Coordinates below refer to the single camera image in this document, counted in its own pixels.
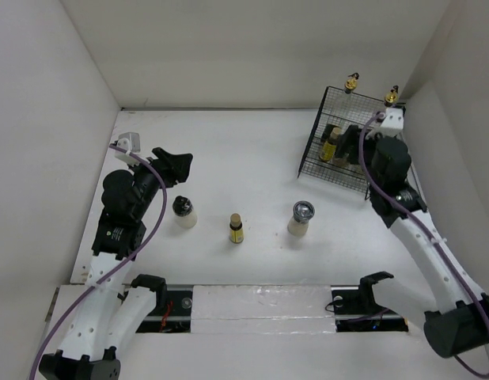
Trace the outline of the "small yellow bottle cork cap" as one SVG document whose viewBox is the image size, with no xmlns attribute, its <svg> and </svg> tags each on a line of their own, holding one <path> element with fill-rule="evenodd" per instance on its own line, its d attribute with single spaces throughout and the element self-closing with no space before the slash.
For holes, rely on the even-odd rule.
<svg viewBox="0 0 489 380">
<path fill-rule="evenodd" d="M 233 213 L 229 220 L 229 239 L 234 244 L 242 243 L 244 240 L 243 224 L 241 216 L 238 213 Z"/>
<path fill-rule="evenodd" d="M 339 127 L 332 127 L 329 133 L 325 135 L 324 144 L 319 152 L 319 159 L 322 162 L 331 161 L 335 154 L 337 143 L 342 130 Z"/>
</svg>

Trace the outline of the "white spice jar black cap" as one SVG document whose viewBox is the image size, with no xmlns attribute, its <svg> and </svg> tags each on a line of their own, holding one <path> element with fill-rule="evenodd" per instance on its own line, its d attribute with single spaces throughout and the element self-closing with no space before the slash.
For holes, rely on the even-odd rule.
<svg viewBox="0 0 489 380">
<path fill-rule="evenodd" d="M 189 198 L 177 196 L 172 203 L 172 210 L 175 215 L 175 221 L 180 227 L 191 229 L 196 225 L 198 217 Z"/>
</svg>

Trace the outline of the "glass bottle with dark liquid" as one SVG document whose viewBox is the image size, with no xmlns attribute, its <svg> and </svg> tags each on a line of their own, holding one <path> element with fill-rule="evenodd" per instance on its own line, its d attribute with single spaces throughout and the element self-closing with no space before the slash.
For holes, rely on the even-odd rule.
<svg viewBox="0 0 489 380">
<path fill-rule="evenodd" d="M 360 78 L 360 74 L 358 72 L 354 72 L 347 77 L 347 80 L 343 87 L 343 95 L 344 100 L 349 101 L 351 99 L 351 94 L 355 91 L 358 86 L 358 80 Z"/>
</svg>

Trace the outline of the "clear glass oil bottle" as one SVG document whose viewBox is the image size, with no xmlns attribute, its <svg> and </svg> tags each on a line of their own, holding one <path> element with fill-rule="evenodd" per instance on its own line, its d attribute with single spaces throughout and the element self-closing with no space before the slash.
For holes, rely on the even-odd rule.
<svg viewBox="0 0 489 380">
<path fill-rule="evenodd" d="M 393 107 L 399 98 L 399 86 L 394 85 L 384 96 L 384 106 L 386 108 Z"/>
</svg>

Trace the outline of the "spice jar silver lid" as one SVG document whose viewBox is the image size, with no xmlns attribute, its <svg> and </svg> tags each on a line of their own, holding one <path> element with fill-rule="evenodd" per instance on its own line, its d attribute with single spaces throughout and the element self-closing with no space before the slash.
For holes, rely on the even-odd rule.
<svg viewBox="0 0 489 380">
<path fill-rule="evenodd" d="M 293 214 L 287 225 L 289 233 L 298 238 L 305 236 L 314 215 L 315 207 L 310 202 L 297 201 L 293 205 Z"/>
</svg>

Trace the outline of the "spice jar black lid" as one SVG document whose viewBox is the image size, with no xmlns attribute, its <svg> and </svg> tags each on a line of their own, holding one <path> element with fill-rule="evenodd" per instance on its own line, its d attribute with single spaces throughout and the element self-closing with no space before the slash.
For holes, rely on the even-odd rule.
<svg viewBox="0 0 489 380">
<path fill-rule="evenodd" d="M 355 168 L 359 167 L 358 163 L 353 163 L 352 161 L 349 161 L 347 157 L 333 158 L 332 164 L 337 166 L 337 167 L 347 168 L 347 169 L 355 169 Z"/>
</svg>

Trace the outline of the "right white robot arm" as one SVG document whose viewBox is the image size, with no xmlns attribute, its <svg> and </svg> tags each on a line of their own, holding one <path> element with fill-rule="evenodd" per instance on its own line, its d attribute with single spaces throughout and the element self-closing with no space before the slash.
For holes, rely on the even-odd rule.
<svg viewBox="0 0 489 380">
<path fill-rule="evenodd" d="M 408 183 L 411 157 L 396 137 L 365 134 L 353 124 L 339 138 L 370 180 L 370 202 L 386 228 L 403 244 L 430 292 L 419 294 L 389 272 L 363 276 L 349 297 L 335 302 L 336 313 L 354 323 L 392 311 L 422 328 L 442 358 L 489 345 L 489 295 L 468 275 L 437 232 L 421 195 Z"/>
</svg>

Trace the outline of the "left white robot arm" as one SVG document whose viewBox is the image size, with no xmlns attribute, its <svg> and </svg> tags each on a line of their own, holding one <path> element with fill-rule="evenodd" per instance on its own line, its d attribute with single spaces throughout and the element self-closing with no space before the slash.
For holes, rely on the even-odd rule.
<svg viewBox="0 0 489 380">
<path fill-rule="evenodd" d="M 53 353 L 42 344 L 30 376 L 46 379 L 117 379 L 119 354 L 145 317 L 159 314 L 167 306 L 165 279 L 138 275 L 128 291 L 123 281 L 136 256 L 161 225 L 167 205 L 151 231 L 142 218 L 157 193 L 187 181 L 193 156 L 170 154 L 157 147 L 150 158 L 111 145 L 126 169 L 109 173 L 103 180 L 93 255 L 83 293 L 68 307 L 45 338 L 49 342 L 68 318 L 72 321 L 61 344 Z"/>
</svg>

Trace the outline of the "black metal rail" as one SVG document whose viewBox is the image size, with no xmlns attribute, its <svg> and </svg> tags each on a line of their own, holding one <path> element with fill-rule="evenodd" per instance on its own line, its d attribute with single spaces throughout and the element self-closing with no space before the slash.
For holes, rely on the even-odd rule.
<svg viewBox="0 0 489 380">
<path fill-rule="evenodd" d="M 149 313 L 141 333 L 317 335 L 406 333 L 389 311 L 368 311 L 356 286 L 205 285 L 167 290 L 163 308 Z"/>
</svg>

